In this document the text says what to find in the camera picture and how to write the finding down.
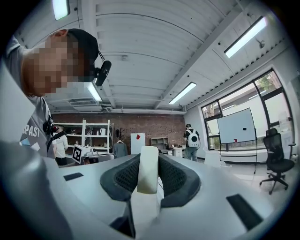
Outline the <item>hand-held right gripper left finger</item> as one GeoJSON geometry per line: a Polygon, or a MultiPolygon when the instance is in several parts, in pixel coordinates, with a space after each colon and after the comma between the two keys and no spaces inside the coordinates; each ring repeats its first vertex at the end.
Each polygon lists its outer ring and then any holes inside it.
{"type": "Polygon", "coordinates": [[[54,240],[132,240],[139,157],[58,167],[43,160],[43,221],[54,240]]]}

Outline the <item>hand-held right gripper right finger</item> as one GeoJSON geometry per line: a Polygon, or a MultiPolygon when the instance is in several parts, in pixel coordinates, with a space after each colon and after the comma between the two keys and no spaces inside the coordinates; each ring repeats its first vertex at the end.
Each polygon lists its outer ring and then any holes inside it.
{"type": "Polygon", "coordinates": [[[139,240],[256,240],[284,211],[224,168],[163,154],[157,165],[165,196],[139,240]]]}

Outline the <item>white backpack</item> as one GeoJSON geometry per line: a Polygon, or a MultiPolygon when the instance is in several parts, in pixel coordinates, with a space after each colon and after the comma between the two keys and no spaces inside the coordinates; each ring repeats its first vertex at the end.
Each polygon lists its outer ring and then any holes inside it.
{"type": "Polygon", "coordinates": [[[187,132],[189,133],[187,138],[187,144],[190,148],[198,148],[200,146],[199,137],[194,129],[188,129],[187,132]]]}

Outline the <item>black office chair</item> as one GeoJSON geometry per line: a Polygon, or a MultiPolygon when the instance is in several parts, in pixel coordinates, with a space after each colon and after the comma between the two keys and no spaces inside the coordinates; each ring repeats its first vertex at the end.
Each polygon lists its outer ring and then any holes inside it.
{"type": "Polygon", "coordinates": [[[262,180],[259,185],[261,186],[263,182],[273,181],[274,185],[269,191],[269,195],[273,193],[277,182],[284,185],[287,190],[289,185],[285,182],[284,173],[291,170],[295,163],[291,159],[285,158],[281,134],[275,128],[269,129],[266,131],[263,143],[267,150],[267,170],[271,172],[268,173],[268,179],[262,180]]]}

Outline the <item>wooden cubby shelf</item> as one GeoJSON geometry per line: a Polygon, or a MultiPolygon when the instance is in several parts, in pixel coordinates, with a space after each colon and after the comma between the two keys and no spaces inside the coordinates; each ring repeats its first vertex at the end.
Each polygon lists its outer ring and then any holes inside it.
{"type": "Polygon", "coordinates": [[[151,146],[156,146],[160,150],[167,150],[169,146],[168,137],[153,137],[150,139],[151,146]]]}

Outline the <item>whiteboard on stand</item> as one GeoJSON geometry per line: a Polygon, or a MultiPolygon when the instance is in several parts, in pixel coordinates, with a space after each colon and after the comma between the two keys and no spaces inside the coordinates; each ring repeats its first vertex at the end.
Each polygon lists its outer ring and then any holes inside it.
{"type": "Polygon", "coordinates": [[[254,174],[256,174],[258,147],[256,128],[251,109],[247,108],[219,118],[217,119],[217,124],[219,129],[220,151],[222,151],[222,144],[255,141],[256,159],[254,174]]]}

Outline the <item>black framed window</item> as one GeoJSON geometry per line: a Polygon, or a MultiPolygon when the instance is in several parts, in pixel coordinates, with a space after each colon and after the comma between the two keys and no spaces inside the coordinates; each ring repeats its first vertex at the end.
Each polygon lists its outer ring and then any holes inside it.
{"type": "Polygon", "coordinates": [[[275,128],[283,137],[285,157],[289,157],[294,142],[291,107],[284,87],[274,69],[270,69],[237,90],[202,107],[207,134],[207,150],[218,150],[227,162],[247,164],[265,162],[267,152],[263,138],[275,128]],[[248,142],[220,142],[218,119],[250,109],[257,139],[248,142]]]}

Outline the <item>grey jacket on hanger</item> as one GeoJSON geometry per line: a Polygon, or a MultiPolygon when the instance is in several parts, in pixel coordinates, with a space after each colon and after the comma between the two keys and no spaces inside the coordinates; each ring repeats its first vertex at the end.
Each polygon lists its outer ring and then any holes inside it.
{"type": "Polygon", "coordinates": [[[121,158],[128,155],[127,145],[118,140],[112,147],[112,152],[116,158],[121,158]]]}

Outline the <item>white rectangular block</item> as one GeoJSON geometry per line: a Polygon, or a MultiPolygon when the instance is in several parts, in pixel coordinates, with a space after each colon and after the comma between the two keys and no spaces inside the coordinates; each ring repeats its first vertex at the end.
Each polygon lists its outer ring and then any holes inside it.
{"type": "Polygon", "coordinates": [[[141,148],[137,192],[156,194],[158,189],[158,148],[143,146],[141,148]]]}

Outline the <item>white shelf unit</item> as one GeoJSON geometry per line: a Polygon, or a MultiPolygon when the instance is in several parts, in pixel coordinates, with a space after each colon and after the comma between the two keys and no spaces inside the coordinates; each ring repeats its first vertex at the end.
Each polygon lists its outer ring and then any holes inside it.
{"type": "Polygon", "coordinates": [[[73,151],[76,144],[92,147],[99,154],[112,151],[114,124],[110,120],[105,123],[89,123],[83,119],[80,123],[56,122],[55,124],[63,126],[64,129],[71,129],[71,133],[67,134],[67,154],[73,151]]]}

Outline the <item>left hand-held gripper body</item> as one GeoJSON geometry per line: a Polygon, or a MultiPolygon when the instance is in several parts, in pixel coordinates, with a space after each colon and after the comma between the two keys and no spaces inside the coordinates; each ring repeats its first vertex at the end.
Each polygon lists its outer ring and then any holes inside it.
{"type": "Polygon", "coordinates": [[[95,148],[78,144],[74,145],[72,159],[80,165],[98,163],[98,157],[99,155],[95,148]]]}

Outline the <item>person's grey t-shirt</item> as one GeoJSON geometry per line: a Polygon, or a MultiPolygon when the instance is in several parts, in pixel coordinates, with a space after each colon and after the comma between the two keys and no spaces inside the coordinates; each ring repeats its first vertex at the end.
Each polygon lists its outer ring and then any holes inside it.
{"type": "MultiPolygon", "coordinates": [[[[23,84],[21,83],[21,62],[24,53],[25,48],[12,36],[6,47],[4,62],[14,81],[21,89],[23,88],[23,84]]],[[[46,134],[43,130],[43,125],[51,115],[49,107],[43,97],[32,96],[28,97],[28,100],[36,109],[22,132],[21,141],[27,140],[29,146],[37,150],[41,156],[54,159],[53,146],[50,145],[47,148],[50,135],[46,134]]]]}

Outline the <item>white cabinet with red mark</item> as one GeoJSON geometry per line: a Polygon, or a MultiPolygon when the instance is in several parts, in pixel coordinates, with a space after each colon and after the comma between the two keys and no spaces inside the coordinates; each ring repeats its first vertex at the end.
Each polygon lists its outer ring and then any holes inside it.
{"type": "Polygon", "coordinates": [[[131,154],[141,153],[141,148],[145,146],[145,133],[131,133],[130,148],[131,154]]]}

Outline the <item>long ceiling light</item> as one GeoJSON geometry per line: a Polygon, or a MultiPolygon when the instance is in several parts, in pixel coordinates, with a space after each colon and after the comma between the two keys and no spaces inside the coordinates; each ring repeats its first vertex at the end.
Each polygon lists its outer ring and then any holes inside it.
{"type": "Polygon", "coordinates": [[[186,94],[188,94],[197,84],[194,82],[190,82],[181,92],[179,92],[170,102],[170,105],[175,104],[181,98],[183,98],[186,94]]]}
{"type": "Polygon", "coordinates": [[[70,14],[69,0],[52,0],[55,20],[60,20],[70,14]]]}
{"type": "Polygon", "coordinates": [[[239,36],[225,51],[225,55],[231,58],[251,39],[253,39],[260,31],[267,26],[265,17],[260,16],[241,36],[239,36]]]}
{"type": "Polygon", "coordinates": [[[88,85],[87,85],[87,89],[88,91],[90,92],[90,94],[93,96],[93,98],[95,99],[95,101],[98,101],[98,102],[101,102],[102,101],[102,98],[101,96],[99,95],[96,87],[95,87],[95,84],[93,82],[90,82],[88,85]]]}

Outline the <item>black chest mount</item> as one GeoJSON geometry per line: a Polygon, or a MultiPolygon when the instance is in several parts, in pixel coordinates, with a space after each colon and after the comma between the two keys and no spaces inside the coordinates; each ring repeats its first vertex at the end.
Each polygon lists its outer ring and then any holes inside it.
{"type": "Polygon", "coordinates": [[[56,135],[54,135],[54,133],[56,133],[58,131],[58,128],[55,126],[52,117],[49,115],[48,116],[48,120],[43,124],[43,131],[46,133],[46,135],[50,136],[50,140],[47,144],[47,151],[49,151],[50,145],[52,144],[52,142],[64,135],[66,135],[68,132],[63,130],[60,133],[57,133],[56,135]]]}

